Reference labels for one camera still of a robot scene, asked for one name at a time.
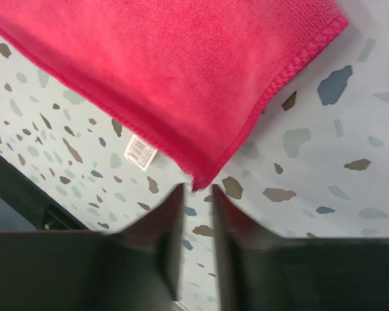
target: barcode label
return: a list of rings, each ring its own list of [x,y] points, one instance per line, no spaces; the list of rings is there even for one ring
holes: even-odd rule
[[[124,156],[129,162],[137,165],[145,172],[156,153],[157,149],[137,135],[133,135],[125,150]]]

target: microfiber cloth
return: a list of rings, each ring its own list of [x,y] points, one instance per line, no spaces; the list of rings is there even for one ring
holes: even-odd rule
[[[0,0],[0,35],[207,187],[348,25],[332,0]]]

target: gray floor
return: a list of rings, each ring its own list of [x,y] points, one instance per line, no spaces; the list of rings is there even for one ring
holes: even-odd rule
[[[36,228],[0,198],[0,231],[34,231]]]

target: label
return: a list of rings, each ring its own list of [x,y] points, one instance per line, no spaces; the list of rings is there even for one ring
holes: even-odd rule
[[[137,165],[144,172],[157,153],[157,149],[137,135],[133,135],[125,150],[124,156],[129,162]]]

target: speckled table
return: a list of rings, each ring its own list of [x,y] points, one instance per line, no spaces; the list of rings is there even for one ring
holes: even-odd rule
[[[341,0],[351,26],[271,102],[221,184],[285,236],[389,236],[389,0]],[[94,230],[115,231],[190,177],[0,38],[0,154]],[[207,190],[187,189],[181,297],[216,310]]]

